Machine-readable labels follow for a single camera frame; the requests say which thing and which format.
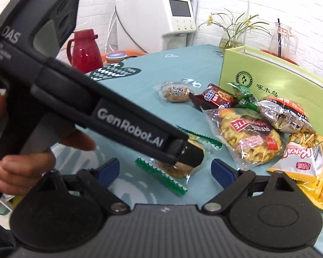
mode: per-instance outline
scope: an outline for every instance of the display screen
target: display screen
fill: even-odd
[[[186,1],[169,0],[173,16],[191,17],[189,4]]]

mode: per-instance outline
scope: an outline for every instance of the black round disc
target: black round disc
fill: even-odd
[[[266,249],[290,250],[313,245],[322,229],[322,217],[303,197],[278,191],[245,198],[231,208],[229,220],[247,242]]]
[[[103,215],[95,203],[53,190],[29,195],[29,201],[14,210],[9,224],[26,248],[58,252],[93,238],[103,225]]]

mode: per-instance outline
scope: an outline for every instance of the white machine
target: white machine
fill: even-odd
[[[154,53],[186,46],[196,31],[190,0],[117,0],[118,49]]]

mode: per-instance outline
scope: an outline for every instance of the light green cardboard box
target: light green cardboard box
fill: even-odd
[[[304,108],[310,123],[323,135],[323,79],[281,58],[241,46],[225,51],[219,87],[232,93],[228,82],[248,87],[258,100],[287,98]]]

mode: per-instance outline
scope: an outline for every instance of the red pitcher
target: red pitcher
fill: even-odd
[[[69,40],[67,44],[67,57],[73,68],[85,74],[103,67],[101,53],[95,41],[97,38],[98,35],[94,34],[93,29],[74,32],[74,39]]]

